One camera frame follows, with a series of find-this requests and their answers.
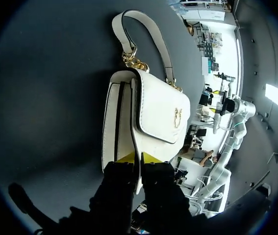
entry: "handbag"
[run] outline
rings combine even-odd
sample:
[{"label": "handbag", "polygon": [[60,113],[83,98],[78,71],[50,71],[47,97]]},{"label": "handbag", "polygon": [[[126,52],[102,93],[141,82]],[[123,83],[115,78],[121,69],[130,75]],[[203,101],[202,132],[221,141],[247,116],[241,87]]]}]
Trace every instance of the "handbag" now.
[{"label": "handbag", "polygon": [[[137,47],[126,33],[124,17],[141,22],[149,31],[163,60],[166,78],[149,73],[149,67],[135,57]],[[141,183],[141,156],[170,161],[182,148],[190,117],[189,98],[175,85],[172,62],[157,24],[145,13],[128,10],[112,21],[122,44],[126,69],[110,78],[102,134],[102,169],[110,161],[134,156],[139,165],[137,190]]]}]

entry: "bag handle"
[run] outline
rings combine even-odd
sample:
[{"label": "bag handle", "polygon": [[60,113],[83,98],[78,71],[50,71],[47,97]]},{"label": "bag handle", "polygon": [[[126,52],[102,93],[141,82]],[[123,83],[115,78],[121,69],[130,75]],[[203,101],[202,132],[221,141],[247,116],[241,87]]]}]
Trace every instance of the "bag handle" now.
[{"label": "bag handle", "polygon": [[168,49],[166,47],[163,35],[159,27],[157,26],[154,20],[152,20],[145,13],[138,10],[124,11],[123,13],[120,13],[117,16],[115,16],[112,21],[112,27],[114,33],[118,38],[118,40],[120,41],[124,50],[123,61],[125,62],[126,66],[142,69],[147,72],[149,70],[149,67],[146,63],[143,63],[140,60],[135,58],[137,47],[133,42],[133,40],[128,35],[128,33],[126,32],[126,29],[123,24],[124,17],[130,17],[136,19],[147,28],[163,60],[165,73],[166,73],[166,82],[172,87],[181,91],[181,88],[175,86],[176,80],[174,79],[172,61],[170,59]]}]

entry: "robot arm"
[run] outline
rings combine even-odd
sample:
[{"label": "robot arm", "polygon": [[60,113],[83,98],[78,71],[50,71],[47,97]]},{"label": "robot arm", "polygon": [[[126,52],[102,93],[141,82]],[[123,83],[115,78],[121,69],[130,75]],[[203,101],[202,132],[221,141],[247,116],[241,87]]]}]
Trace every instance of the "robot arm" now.
[{"label": "robot arm", "polygon": [[233,137],[228,137],[221,152],[221,157],[210,172],[210,183],[199,191],[198,203],[204,203],[230,178],[231,172],[225,169],[234,149],[239,149],[243,137],[247,134],[245,123],[254,116],[255,106],[252,103],[235,98],[234,112],[231,117]]}]

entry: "bag flap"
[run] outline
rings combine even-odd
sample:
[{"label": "bag flap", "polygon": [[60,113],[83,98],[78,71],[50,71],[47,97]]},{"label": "bag flap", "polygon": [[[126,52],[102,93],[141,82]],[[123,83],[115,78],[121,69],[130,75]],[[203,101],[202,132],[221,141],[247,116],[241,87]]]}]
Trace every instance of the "bag flap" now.
[{"label": "bag flap", "polygon": [[190,117],[190,100],[182,92],[152,74],[138,70],[137,127],[143,133],[175,143]]}]

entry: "gold logo emblem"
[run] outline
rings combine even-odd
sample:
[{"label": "gold logo emblem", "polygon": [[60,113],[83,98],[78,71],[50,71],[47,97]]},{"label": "gold logo emblem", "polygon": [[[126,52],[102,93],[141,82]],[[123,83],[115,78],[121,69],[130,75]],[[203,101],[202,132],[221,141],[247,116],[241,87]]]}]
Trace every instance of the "gold logo emblem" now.
[{"label": "gold logo emblem", "polygon": [[175,109],[175,119],[174,119],[175,128],[178,128],[180,125],[181,113],[182,113],[182,109],[180,109],[180,111],[178,110],[178,108]]}]

